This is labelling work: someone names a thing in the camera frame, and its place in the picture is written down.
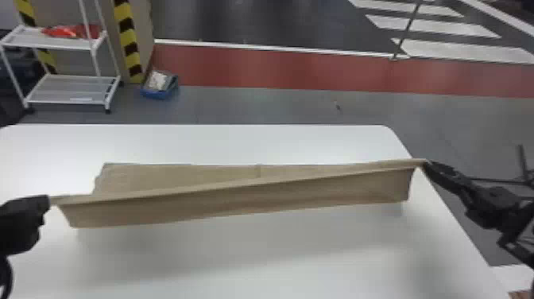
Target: metal pole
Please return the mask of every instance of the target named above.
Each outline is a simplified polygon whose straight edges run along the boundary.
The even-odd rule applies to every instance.
[[[102,15],[102,8],[100,7],[99,0],[95,0],[95,6],[96,6],[96,12],[99,15],[100,24],[102,24],[102,27],[104,28],[104,30],[106,30],[106,34],[107,34],[106,43],[107,43],[108,49],[110,50],[111,59],[115,67],[115,74],[116,76],[119,76],[120,71],[118,70],[117,57],[115,57],[115,52],[113,51],[113,47],[111,46],[109,31],[107,30],[106,21],[104,20],[104,16]]]
[[[91,36],[91,30],[89,29],[89,21],[87,20],[87,13],[85,11],[85,4],[83,3],[83,0],[78,0],[79,3],[79,10],[82,13],[83,18],[83,26],[85,27],[85,33],[87,34],[87,41],[89,42],[89,48],[91,49],[91,59],[93,60],[93,66],[95,66],[95,72],[98,77],[99,85],[102,88],[102,101],[103,103],[106,102],[106,90],[107,87],[104,86],[104,82],[102,81],[102,74],[100,73],[100,67],[99,62],[97,60],[97,49],[93,47],[93,37]]]
[[[419,11],[421,4],[423,4],[423,0],[417,0],[416,8],[413,10],[412,15],[410,16],[410,20],[408,21],[408,24],[406,25],[406,28],[404,29],[402,33],[402,37],[399,40],[399,44],[397,45],[397,48],[395,49],[395,53],[390,58],[390,60],[393,60],[393,61],[397,60],[397,56],[399,55],[399,52],[402,50],[402,43],[404,43],[404,40],[406,39],[406,37],[408,37],[408,33],[410,32],[410,27],[412,27],[413,20],[416,19],[417,12]]]

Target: white painted line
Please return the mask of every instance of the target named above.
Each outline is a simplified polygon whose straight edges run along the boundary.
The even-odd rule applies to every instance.
[[[512,17],[511,15],[507,13],[503,13],[502,11],[495,9],[492,6],[489,6],[479,0],[459,0],[459,1],[464,2],[467,5],[472,6],[475,9],[480,10],[483,13],[486,13],[492,17],[495,17],[496,19],[501,20],[504,23],[534,37],[534,26],[529,25],[528,23],[525,23],[524,21],[518,18]]]
[[[156,39],[154,41],[156,42],[156,44],[159,44],[159,45],[183,45],[183,46],[192,46],[192,47],[315,53],[315,54],[330,54],[330,55],[343,55],[343,56],[371,56],[371,57],[387,57],[387,58],[392,56],[392,53],[383,53],[383,52],[342,51],[342,50],[310,49],[310,48],[298,48],[298,47],[277,47],[277,46],[271,46],[271,45],[215,43],[215,42],[208,42],[208,41],[183,41],[183,40],[170,40],[170,39]],[[397,57],[399,57],[399,59],[410,58],[410,56],[405,55],[405,54],[399,54]]]
[[[388,2],[388,1],[380,1],[380,0],[349,0],[349,1],[358,8],[367,8],[367,9],[372,9],[372,10],[392,10],[392,11],[402,11],[406,13],[411,13],[416,8],[416,5],[412,3]],[[461,14],[445,6],[421,5],[421,7],[419,8],[418,14],[435,14],[435,15],[449,16],[449,17],[463,17]]]
[[[534,55],[521,48],[468,45],[440,41],[404,40],[402,49],[409,56],[473,60],[510,64],[534,64]]]
[[[378,28],[395,30],[404,30],[409,20],[406,17],[382,17],[368,14],[366,17],[368,17]],[[415,20],[412,23],[410,31],[468,35],[473,37],[500,37],[480,25],[449,21]]]
[[[530,289],[534,271],[526,265],[509,265],[491,267],[507,292]]]

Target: small blue container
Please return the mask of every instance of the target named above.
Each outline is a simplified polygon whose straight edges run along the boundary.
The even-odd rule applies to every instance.
[[[172,92],[178,86],[178,77],[174,76],[172,78],[172,82],[166,91],[153,91],[149,89],[144,89],[144,86],[145,85],[143,85],[143,87],[141,88],[141,94],[144,97],[149,99],[169,99],[172,95]]]

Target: white pole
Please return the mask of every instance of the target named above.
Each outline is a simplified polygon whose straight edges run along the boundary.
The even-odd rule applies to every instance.
[[[89,30],[89,21],[87,20],[87,12],[85,11],[85,5],[83,4],[83,0],[78,0],[78,3],[79,3],[79,10],[82,13],[83,26],[85,27],[85,33],[87,34],[89,48],[91,48],[91,51],[90,51],[91,59],[93,60],[93,65],[95,66],[96,75],[99,78],[99,85],[102,88],[102,101],[105,103],[107,86],[104,86],[104,83],[102,81],[102,74],[100,73],[99,62],[96,59],[97,49],[93,48],[93,39],[91,37],[91,31]]]
[[[115,74],[116,74],[116,76],[119,76],[120,71],[118,70],[117,57],[115,56],[115,52],[113,51],[113,47],[111,47],[110,34],[109,34],[109,31],[107,31],[106,22],[104,21],[104,16],[102,15],[102,8],[100,7],[99,0],[95,0],[95,6],[96,6],[96,12],[97,12],[97,14],[99,14],[100,23],[102,24],[102,27],[104,28],[104,30],[106,30],[107,47],[110,50],[111,59],[113,61],[113,65],[115,67]]]

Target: hazard stripes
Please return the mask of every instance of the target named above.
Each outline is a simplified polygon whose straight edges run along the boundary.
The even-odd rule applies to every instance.
[[[14,3],[24,24],[30,27],[36,27],[35,13],[29,0],[14,0]],[[50,54],[50,51],[47,49],[38,49],[37,56],[51,74],[57,74],[56,62],[52,54]]]
[[[124,51],[126,68],[130,73],[131,83],[140,83],[143,80],[141,56],[137,46],[137,34],[135,33],[134,18],[128,0],[114,0],[115,20],[118,23],[121,46]]]

